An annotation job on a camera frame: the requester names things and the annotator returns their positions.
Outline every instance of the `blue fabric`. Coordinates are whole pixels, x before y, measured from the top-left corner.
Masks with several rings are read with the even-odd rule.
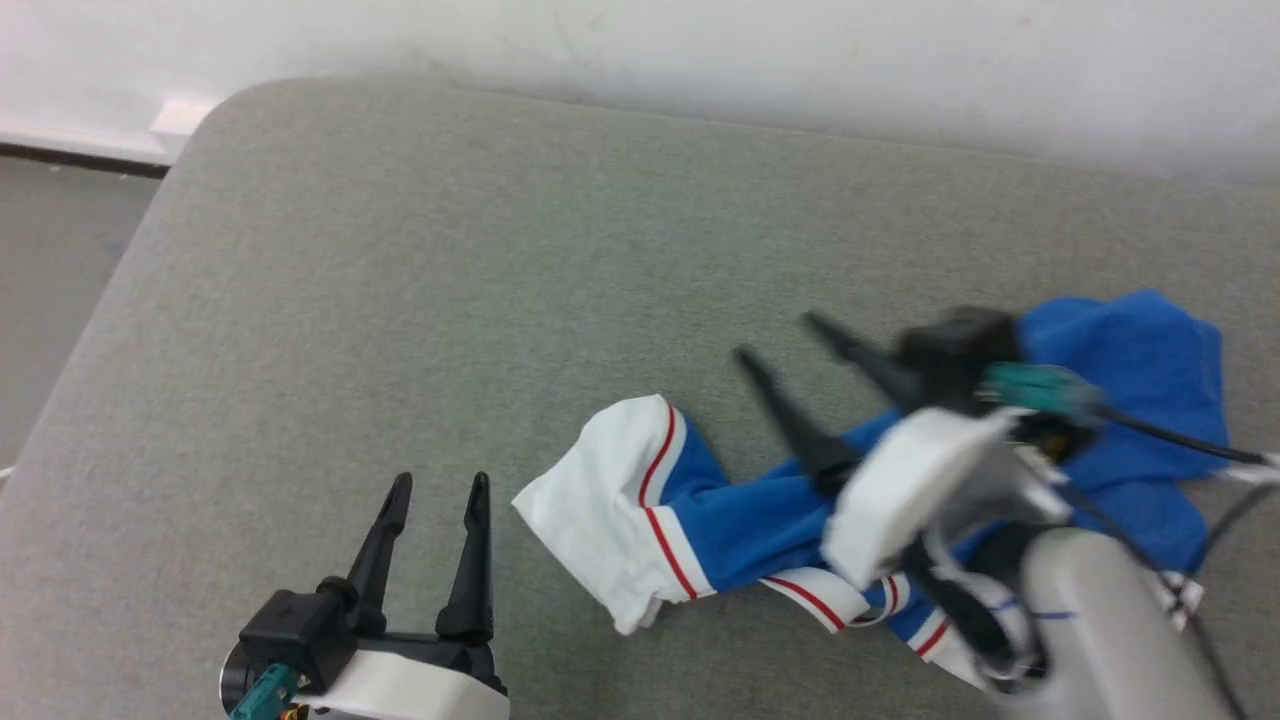
[[[1070,368],[1100,387],[1111,406],[1157,425],[1226,443],[1221,334],[1155,291],[1112,302],[1065,297],[1020,320],[1024,352]],[[887,413],[842,437],[867,452],[893,423]],[[689,423],[685,447],[663,488],[712,585],[728,591],[801,566],[824,566],[822,530],[832,503],[792,460],[750,483],[730,484]],[[1189,571],[1204,521],[1175,480],[1210,475],[1224,460],[1108,425],[1064,470],[1153,560]],[[1092,519],[1078,518],[1083,527]],[[964,548],[957,548],[963,553]],[[920,593],[895,630],[909,637],[932,611]]]

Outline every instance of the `gray cushion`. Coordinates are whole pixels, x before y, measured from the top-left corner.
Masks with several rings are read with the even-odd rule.
[[[429,630],[471,475],[494,478],[516,717],[980,717],[887,630],[748,589],[614,634],[507,502],[609,402],[662,392],[731,477],[783,451],[728,351],[832,427],[881,409],[795,316],[888,340],[952,304],[1155,286],[1226,332],[1230,419],[1280,419],[1280,195],[1007,158],[344,81],[271,83],[164,182],[0,496],[0,716],[218,714],[236,633],[344,571],[417,477],[387,611]],[[1228,491],[1201,492],[1221,507]],[[1267,507],[1207,574],[1280,712]]]

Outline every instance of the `teal connector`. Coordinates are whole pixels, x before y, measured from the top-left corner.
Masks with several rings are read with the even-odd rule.
[[[298,694],[298,674],[279,662],[253,683],[244,700],[228,715],[230,720],[275,720]]]
[[[1005,405],[1065,415],[1082,425],[1094,424],[1102,405],[1098,388],[1057,365],[996,363],[987,370],[986,389]]]

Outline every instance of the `red stripe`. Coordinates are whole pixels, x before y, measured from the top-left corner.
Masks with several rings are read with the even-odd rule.
[[[840,615],[836,615],[835,610],[827,607],[826,602],[818,600],[818,596],[792,583],[791,580],[783,580],[782,578],[774,578],[773,575],[769,575],[768,578],[764,579],[769,580],[771,583],[777,583],[787,588],[788,591],[799,594],[800,597],[808,600],[814,607],[817,607],[823,615],[826,615],[827,619],[831,620],[833,625],[836,625],[837,630],[845,629],[845,621],[840,619]]]
[[[888,592],[890,597],[893,600],[888,603],[888,615],[897,612],[897,583],[893,582],[893,575],[888,577]]]
[[[658,544],[662,546],[662,553],[667,556],[667,562],[676,571],[676,579],[680,580],[681,587],[689,593],[689,600],[694,600],[698,597],[698,593],[694,591],[694,585],[689,582],[689,578],[685,577],[685,571],[680,569],[680,564],[676,562],[676,553],[671,551],[671,544],[667,543],[667,536],[663,534],[662,525],[658,524],[658,515],[650,507],[645,507],[644,512],[649,516],[649,525],[653,527],[653,534],[658,536]]]
[[[649,480],[653,479],[653,471],[658,469],[658,464],[662,462],[664,455],[667,455],[667,448],[671,447],[671,436],[676,434],[676,409],[667,404],[667,439],[662,441],[662,450],[658,451],[658,456],[653,459],[649,464],[649,469],[645,470],[644,480],[640,482],[640,507],[648,507],[649,505],[644,501],[644,492],[649,489]]]
[[[938,623],[938,629],[933,630],[933,634],[929,635],[929,639],[924,641],[924,644],[920,646],[920,650],[915,651],[915,655],[924,657],[931,650],[933,650],[933,646],[938,644],[938,641],[942,639],[942,634],[946,633],[947,628],[950,626],[951,626],[950,620],[943,620]]]

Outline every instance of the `black cable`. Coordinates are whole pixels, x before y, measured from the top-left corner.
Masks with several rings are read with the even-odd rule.
[[[1204,561],[1208,560],[1210,553],[1213,552],[1215,547],[1217,547],[1217,543],[1222,541],[1222,537],[1225,537],[1242,518],[1257,507],[1260,502],[1275,492],[1275,489],[1276,486],[1274,483],[1253,486],[1249,488],[1249,492],[1240,497],[1240,500],[1236,500],[1230,507],[1228,507],[1226,512],[1224,512],[1217,523],[1213,523],[1213,527],[1210,528],[1208,537],[1204,538],[1204,544],[1201,546],[1201,551],[1196,557],[1196,564],[1192,565],[1192,568],[1202,568]]]
[[[1123,544],[1134,556],[1134,559],[1138,560],[1138,562],[1140,562],[1148,570],[1156,574],[1156,578],[1158,578],[1160,583],[1165,585],[1165,589],[1169,591],[1170,597],[1172,597],[1175,602],[1178,603],[1181,602],[1183,588],[1180,585],[1175,585],[1174,582],[1170,580],[1160,570],[1160,566],[1156,565],[1156,562],[1151,559],[1151,556],[1147,555],[1147,552],[1142,550],[1142,547],[1139,547],[1138,543],[1135,543],[1115,520],[1112,520],[1101,507],[1098,507],[1098,505],[1093,502],[1093,500],[1088,495],[1085,495],[1084,491],[1069,483],[1059,486],[1057,491],[1059,495],[1061,495],[1068,502],[1070,502],[1078,510],[1087,512],[1088,515],[1092,515],[1093,519],[1097,520],[1100,525],[1102,525],[1102,529],[1106,530],[1108,536],[1119,541],[1120,544]],[[1254,505],[1257,505],[1257,501],[1253,501],[1249,506],[1244,507],[1244,510],[1239,512],[1239,515],[1243,515]],[[1222,527],[1221,521],[1215,527],[1215,529],[1219,529],[1220,527]],[[1221,537],[1222,533],[1225,533],[1226,529],[1229,528],[1230,524],[1222,528],[1219,532],[1219,537]],[[1210,543],[1206,539],[1204,550],[1207,551],[1208,548]],[[1226,666],[1222,664],[1222,657],[1217,653],[1217,648],[1213,646],[1213,642],[1208,635],[1208,629],[1204,628],[1203,620],[1201,620],[1198,615],[1188,612],[1187,626],[1190,628],[1192,637],[1196,639],[1196,644],[1201,652],[1201,656],[1204,657],[1204,664],[1208,665],[1213,685],[1217,688],[1219,694],[1222,696],[1222,701],[1226,702],[1228,708],[1231,712],[1231,716],[1235,717],[1236,720],[1248,720],[1248,714],[1244,711],[1244,705],[1240,702],[1240,696],[1235,692],[1235,685],[1231,684],[1231,676],[1228,674]]]
[[[1234,447],[1224,447],[1221,445],[1213,445],[1212,442],[1206,442],[1198,438],[1184,436],[1181,433],[1175,433],[1174,430],[1167,430],[1158,425],[1152,425],[1146,420],[1139,420],[1133,415],[1126,415],[1115,407],[1102,406],[1097,409],[1097,414],[1107,420],[1119,423],[1128,428],[1133,428],[1139,433],[1148,434],[1153,438],[1162,439],[1165,442],[1171,442],[1174,445],[1180,445],[1183,447],[1189,447],[1192,450],[1198,450],[1206,455],[1215,455],[1217,457],[1225,457],[1233,462],[1245,462],[1248,465],[1270,465],[1265,455],[1261,452],[1247,452],[1244,450],[1235,450]]]

